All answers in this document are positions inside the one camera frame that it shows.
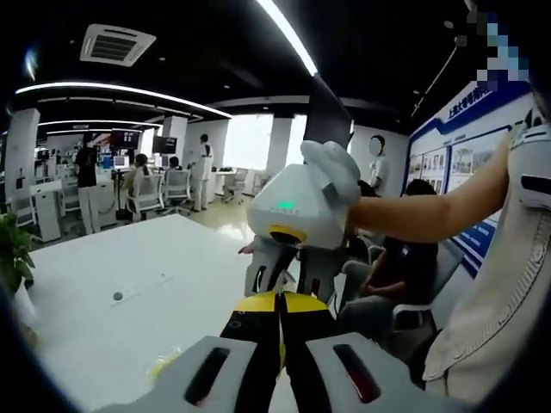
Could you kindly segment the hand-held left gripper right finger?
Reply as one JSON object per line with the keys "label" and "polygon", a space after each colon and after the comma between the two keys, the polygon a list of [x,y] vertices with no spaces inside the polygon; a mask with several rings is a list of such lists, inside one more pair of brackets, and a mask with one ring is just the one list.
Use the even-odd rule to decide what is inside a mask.
{"label": "hand-held left gripper right finger", "polygon": [[300,412],[468,412],[415,386],[409,369],[358,333],[342,334],[312,295],[285,292],[280,319],[287,368]]}

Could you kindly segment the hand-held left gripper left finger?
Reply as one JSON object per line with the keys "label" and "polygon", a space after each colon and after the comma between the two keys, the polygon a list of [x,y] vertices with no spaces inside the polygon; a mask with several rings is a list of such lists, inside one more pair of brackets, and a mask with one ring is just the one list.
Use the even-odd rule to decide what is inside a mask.
{"label": "hand-held left gripper left finger", "polygon": [[101,412],[267,412],[282,370],[279,295],[259,293],[234,307],[217,336],[161,363],[152,389]]}

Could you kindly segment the person's right hand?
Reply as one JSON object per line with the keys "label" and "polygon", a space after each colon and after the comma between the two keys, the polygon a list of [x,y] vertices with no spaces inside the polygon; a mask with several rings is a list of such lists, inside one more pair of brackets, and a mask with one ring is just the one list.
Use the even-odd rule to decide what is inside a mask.
{"label": "person's right hand", "polygon": [[346,206],[359,201],[361,189],[358,181],[361,173],[345,148],[334,141],[321,144],[305,140],[301,143],[300,150],[307,164],[326,175],[340,201]]}

